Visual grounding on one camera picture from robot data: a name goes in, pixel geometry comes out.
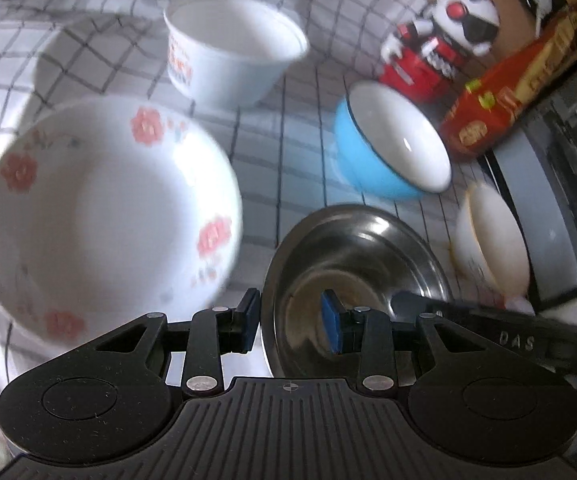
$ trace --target bowl rim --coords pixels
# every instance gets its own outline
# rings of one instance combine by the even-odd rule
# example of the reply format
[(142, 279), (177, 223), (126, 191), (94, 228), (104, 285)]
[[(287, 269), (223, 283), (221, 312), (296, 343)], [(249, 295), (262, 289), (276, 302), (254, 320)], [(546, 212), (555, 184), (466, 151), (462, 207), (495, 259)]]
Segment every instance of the bowl rim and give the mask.
[(353, 212), (364, 212), (368, 214), (377, 214), (390, 224), (396, 224), (398, 227), (409, 235), (413, 240), (415, 240), (425, 252), (428, 254), (431, 261), (435, 264), (438, 269), (438, 280), (446, 290), (445, 301), (453, 301), (453, 292), (451, 291), (451, 284), (444, 272), (443, 267), (440, 264), (431, 245), (426, 242), (414, 229), (400, 220), (398, 217), (384, 211), (383, 209), (358, 204), (358, 203), (345, 203), (336, 204), (318, 209), (317, 211), (307, 215), (302, 218), (284, 237), (280, 242), (273, 258), (268, 265), (266, 275), (264, 277), (264, 285), (262, 287), (262, 306), (260, 309), (260, 333), (262, 335), (262, 347), (264, 348), (264, 355), (273, 377), (286, 377), (284, 370), (280, 362), (280, 353), (278, 351), (277, 344), (277, 332), (275, 326), (275, 295), (278, 283), (278, 277), (280, 275), (281, 269), (286, 262), (286, 258), (291, 254), (295, 247), (303, 240), (305, 235), (311, 232), (314, 228), (325, 222), (341, 216), (344, 214), (349, 214)]
[[(191, 117), (188, 117), (183, 112), (179, 112), (177, 110), (174, 110), (174, 109), (168, 107), (167, 105), (163, 105), (163, 104), (156, 102), (156, 101), (153, 101), (153, 100), (144, 100), (139, 96), (126, 95), (126, 94), (116, 94), (116, 93), (92, 95), (92, 96), (87, 95), (87, 96), (84, 96), (81, 98), (76, 98), (73, 100), (63, 102), (59, 105), (56, 105), (53, 109), (47, 110), (46, 112), (43, 112), (40, 115), (38, 115), (38, 117), (35, 120), (27, 121), (24, 124), (21, 124), (18, 127), (18, 135), (11, 141), (11, 143), (2, 152), (2, 155), (0, 156), (0, 165), (3, 163), (6, 155), (9, 152), (11, 152), (11, 150), (18, 144), (18, 142), (21, 142), (26, 135), (30, 134), (33, 131), (33, 129), (37, 126), (37, 124), (41, 123), (41, 121), (45, 120), (46, 118), (51, 117), (53, 115), (56, 115), (56, 114), (58, 114), (64, 110), (69, 109), (69, 108), (73, 108), (73, 107), (76, 107), (79, 105), (87, 104), (89, 102), (94, 102), (94, 101), (104, 102), (104, 101), (110, 101), (113, 99), (123, 100), (123, 101), (132, 101), (132, 102), (135, 102), (136, 104), (140, 103), (142, 106), (152, 105), (152, 106), (158, 107), (160, 110), (166, 110), (166, 111), (174, 113), (176, 115), (184, 116), (185, 118), (187, 118), (187, 121), (189, 124), (194, 124), (194, 126), (197, 127), (198, 130), (201, 130), (203, 132), (203, 134), (206, 137), (208, 137), (208, 140), (214, 145), (214, 148), (217, 148), (217, 151), (222, 155), (222, 157), (227, 162), (228, 170), (231, 173), (232, 181), (235, 183), (235, 188), (237, 191), (237, 193), (236, 193), (236, 198), (237, 198), (237, 200), (236, 200), (236, 214), (238, 215), (238, 217), (241, 220), (239, 221), (239, 225), (240, 225), (239, 232), (233, 236), (233, 239), (235, 240), (235, 251), (233, 251), (232, 260), (224, 268), (224, 280), (222, 281), (221, 284), (216, 286), (213, 294), (211, 294), (209, 299), (206, 301), (207, 304), (211, 304), (213, 301), (215, 301), (215, 299), (217, 297), (220, 296), (220, 294), (222, 294), (226, 290), (230, 276), (233, 273), (233, 269), (235, 268), (235, 266), (237, 264), (240, 250), (242, 248), (242, 239), (244, 237), (244, 221), (243, 221), (244, 208), (243, 208), (243, 204), (242, 204), (242, 192), (240, 191), (240, 188), (239, 188), (239, 183), (237, 181), (237, 176), (235, 174), (235, 170), (233, 169), (233, 166), (230, 164), (230, 161), (228, 160), (228, 155), (224, 152), (222, 147), (219, 145), (217, 140), (214, 139), (214, 137), (210, 134), (210, 132), (206, 128), (204, 128), (197, 120), (195, 120)], [(60, 342), (57, 340), (42, 337), (40, 334), (38, 334), (34, 330), (31, 330), (30, 328), (28, 328), (27, 326), (25, 326), (21, 322), (17, 321), (17, 316), (14, 316), (12, 314), (12, 312), (14, 312), (14, 309), (7, 309), (4, 306), (4, 304), (2, 303), (1, 299), (0, 299), (0, 312), (5, 317), (11, 319), (15, 323), (15, 329), (16, 330), (19, 330), (20, 333), (22, 333), (29, 340), (35, 342), (36, 344), (41, 344), (44, 346), (50, 345), (53, 348), (61, 349), (61, 350), (72, 348), (72, 345), (69, 342)]]
[(177, 34), (179, 36), (183, 36), (187, 41), (194, 43), (197, 46), (201, 46), (202, 48), (206, 49), (211, 55), (219, 56), (225, 59), (230, 59), (236, 62), (243, 62), (248, 63), (254, 66), (274, 66), (283, 63), (294, 63), (304, 59), (311, 50), (311, 44), (309, 41), (309, 37), (304, 32), (302, 27), (299, 23), (295, 22), (292, 18), (284, 14), (283, 12), (271, 7), (270, 5), (266, 4), (261, 0), (240, 0), (244, 1), (248, 4), (253, 4), (259, 6), (262, 9), (265, 9), (266, 12), (270, 12), (269, 16), (272, 16), (274, 20), (280, 22), (281, 25), (286, 27), (287, 30), (290, 30), (293, 35), (296, 37), (297, 41), (299, 41), (302, 51), (300, 52), (299, 56), (281, 58), (281, 59), (260, 59), (257, 56), (247, 56), (246, 54), (238, 54), (236, 52), (229, 52), (223, 48), (219, 48), (216, 46), (212, 46), (211, 44), (205, 43), (204, 41), (197, 40), (196, 38), (188, 35), (188, 33), (184, 32), (182, 29), (178, 28), (173, 22), (172, 17), (175, 12), (181, 9), (184, 6), (190, 6), (193, 4), (201, 4), (203, 1), (212, 1), (212, 0), (174, 0), (166, 6), (164, 9), (164, 21), (166, 22), (166, 26), (169, 29), (169, 35)]
[[(358, 121), (356, 120), (355, 115), (353, 114), (353, 109), (351, 108), (351, 92), (353, 91), (353, 89), (357, 88), (358, 86), (379, 86), (379, 87), (385, 88), (386, 90), (401, 96), (402, 99), (404, 99), (406, 102), (408, 102), (408, 104), (410, 104), (413, 108), (415, 108), (420, 113), (420, 115), (424, 118), (424, 120), (434, 129), (435, 134), (437, 135), (438, 140), (441, 143), (441, 145), (442, 145), (442, 147), (443, 147), (443, 149), (447, 155), (447, 159), (449, 161), (449, 176), (448, 176), (446, 185), (444, 187), (442, 187), (441, 189), (438, 189), (438, 190), (423, 189), (421, 186), (418, 186), (417, 184), (412, 182), (410, 179), (408, 179), (404, 175), (402, 175), (393, 166), (391, 166), (391, 164), (389, 164), (386, 160), (384, 160), (384, 158), (379, 153), (377, 153), (377, 150), (373, 147), (373, 144), (371, 144), (370, 140), (367, 139), (367, 136), (364, 135), (364, 132), (360, 128), (360, 125), (358, 124)], [(422, 191), (423, 193), (440, 194), (440, 193), (444, 193), (449, 187), (451, 187), (451, 182), (453, 181), (453, 167), (451, 166), (451, 159), (449, 158), (449, 152), (446, 149), (446, 146), (444, 146), (444, 142), (442, 141), (440, 134), (437, 131), (437, 128), (435, 126), (433, 126), (433, 124), (429, 121), (429, 118), (409, 98), (407, 98), (405, 95), (401, 94), (397, 90), (390, 88), (389, 86), (383, 85), (382, 83), (380, 83), (378, 81), (360, 80), (360, 81), (355, 81), (355, 83), (353, 83), (351, 86), (349, 86), (349, 88), (346, 92), (346, 95), (344, 97), (344, 101), (346, 103), (346, 108), (349, 111), (349, 116), (351, 117), (351, 121), (353, 122), (353, 126), (355, 126), (355, 129), (357, 130), (358, 134), (360, 134), (360, 137), (362, 138), (362, 140), (364, 140), (366, 145), (371, 149), (371, 151), (374, 153), (374, 155), (377, 156), (377, 158), (382, 162), (382, 164), (384, 164), (387, 168), (389, 168), (390, 171), (395, 173), (396, 176), (398, 176), (398, 178), (403, 180), (406, 184), (411, 186), (413, 189)]]
[(502, 199), (502, 202), (504, 202), (504, 205), (508, 208), (511, 215), (513, 216), (513, 219), (515, 220), (515, 223), (518, 227), (518, 230), (520, 231), (520, 237), (522, 238), (522, 243), (524, 244), (524, 250), (525, 250), (525, 253), (527, 255), (527, 261), (529, 262), (529, 274), (531, 274), (531, 261), (529, 260), (529, 254), (528, 254), (528, 251), (526, 248), (526, 241), (524, 240), (524, 235), (520, 229), (519, 222), (517, 221), (517, 219), (515, 219), (515, 215), (513, 215), (513, 212), (511, 211), (511, 208), (509, 207), (509, 205), (506, 203), (506, 200), (504, 200), (504, 198), (502, 197), (502, 195), (500, 195), (500, 193), (498, 192), (498, 190), (496, 188), (487, 184), (486, 182), (474, 182), (473, 184), (471, 184), (467, 188), (467, 192), (465, 193), (465, 196), (464, 196), (464, 205), (467, 208), (466, 213), (467, 213), (467, 218), (469, 218), (469, 227), (471, 229), (471, 234), (473, 235), (473, 240), (475, 240), (475, 244), (477, 245), (477, 250), (478, 250), (480, 256), (482, 256), (482, 263), (485, 266), (485, 270), (488, 273), (488, 275), (491, 277), (491, 281), (493, 282), (493, 286), (497, 289), (499, 294), (501, 294), (503, 297), (507, 298), (508, 297), (507, 294), (503, 291), (502, 287), (500, 286), (499, 280), (496, 279), (495, 274), (492, 272), (491, 267), (489, 266), (488, 261), (486, 260), (485, 253), (482, 250), (482, 245), (480, 244), (480, 240), (477, 237), (477, 231), (475, 230), (475, 221), (473, 221), (473, 209), (471, 207), (471, 198), (473, 196), (473, 193), (475, 191), (477, 191), (478, 189), (481, 189), (481, 188), (486, 188), (486, 189), (493, 190), (494, 192), (496, 192), (497, 195)]

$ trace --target screw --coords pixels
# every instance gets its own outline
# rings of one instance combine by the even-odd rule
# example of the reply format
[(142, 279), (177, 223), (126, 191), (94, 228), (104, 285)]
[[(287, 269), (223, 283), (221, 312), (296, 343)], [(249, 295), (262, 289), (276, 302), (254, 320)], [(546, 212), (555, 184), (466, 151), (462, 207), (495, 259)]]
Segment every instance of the screw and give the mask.
[(196, 375), (186, 381), (186, 387), (194, 392), (207, 392), (217, 386), (217, 380), (208, 375)]
[(372, 392), (383, 392), (393, 388), (395, 383), (390, 377), (385, 375), (369, 375), (362, 381), (362, 384)]

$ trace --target stainless steel bowl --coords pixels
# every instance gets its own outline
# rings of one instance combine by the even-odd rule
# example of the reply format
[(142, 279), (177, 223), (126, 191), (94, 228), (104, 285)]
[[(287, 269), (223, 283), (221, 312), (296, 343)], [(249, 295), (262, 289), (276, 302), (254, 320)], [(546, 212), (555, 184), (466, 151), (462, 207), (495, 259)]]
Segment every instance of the stainless steel bowl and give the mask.
[(262, 338), (275, 377), (357, 375), (358, 356), (328, 349), (320, 295), (332, 288), (347, 308), (370, 306), (393, 317), (400, 290), (451, 301), (428, 245), (380, 209), (339, 205), (304, 218), (275, 254), (262, 292)]

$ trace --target red snack bag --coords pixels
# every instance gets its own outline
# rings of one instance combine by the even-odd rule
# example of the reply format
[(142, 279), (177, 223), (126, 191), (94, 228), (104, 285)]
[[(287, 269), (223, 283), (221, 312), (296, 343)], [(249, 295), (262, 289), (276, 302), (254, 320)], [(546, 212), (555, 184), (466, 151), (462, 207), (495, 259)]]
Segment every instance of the red snack bag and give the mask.
[(482, 155), (505, 136), (537, 94), (577, 57), (577, 3), (537, 40), (469, 82), (444, 117), (440, 136), (455, 162)]

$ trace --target red robot toy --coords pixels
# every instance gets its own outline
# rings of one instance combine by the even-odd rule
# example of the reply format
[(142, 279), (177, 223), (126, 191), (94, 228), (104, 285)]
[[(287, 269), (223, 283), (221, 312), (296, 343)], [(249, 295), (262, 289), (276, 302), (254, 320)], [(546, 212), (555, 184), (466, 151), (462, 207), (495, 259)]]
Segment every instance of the red robot toy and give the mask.
[(485, 56), (500, 29), (491, 0), (436, 0), (423, 17), (402, 23), (383, 43), (380, 82), (412, 102), (434, 101), (470, 56)]

